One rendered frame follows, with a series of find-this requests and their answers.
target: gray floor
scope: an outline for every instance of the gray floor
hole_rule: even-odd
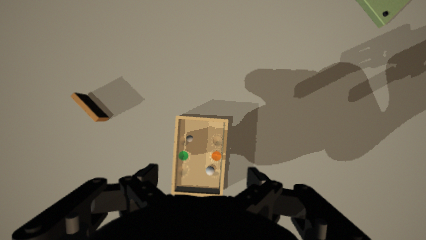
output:
[[[233,116],[226,195],[256,165],[372,239],[424,238],[424,9],[377,28],[355,1],[1,1],[0,238],[94,177],[158,163],[170,193],[184,113]]]

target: wooden box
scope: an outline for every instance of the wooden box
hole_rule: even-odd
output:
[[[223,195],[227,136],[227,119],[176,117],[172,195]]]

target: green ball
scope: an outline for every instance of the green ball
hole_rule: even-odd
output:
[[[185,161],[186,159],[188,159],[188,153],[185,151],[182,151],[179,153],[179,159],[182,161]]]

